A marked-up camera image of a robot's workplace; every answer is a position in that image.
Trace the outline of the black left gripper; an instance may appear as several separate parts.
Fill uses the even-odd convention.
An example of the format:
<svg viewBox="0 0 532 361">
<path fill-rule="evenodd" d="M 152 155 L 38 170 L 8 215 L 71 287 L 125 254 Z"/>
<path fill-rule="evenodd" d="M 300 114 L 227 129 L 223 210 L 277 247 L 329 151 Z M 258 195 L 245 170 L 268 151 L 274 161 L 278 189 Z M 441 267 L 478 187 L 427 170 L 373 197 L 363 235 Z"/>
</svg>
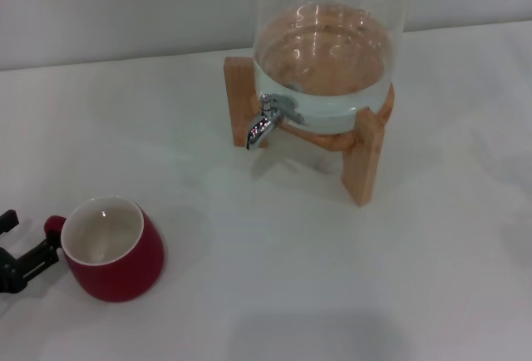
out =
<svg viewBox="0 0 532 361">
<path fill-rule="evenodd" d="M 0 234 L 19 225 L 15 210 L 0 215 Z M 1 293 L 17 294 L 27 287 L 26 273 L 41 273 L 59 261 L 57 250 L 62 247 L 59 233 L 46 233 L 45 240 L 18 258 L 1 248 Z"/>
</svg>

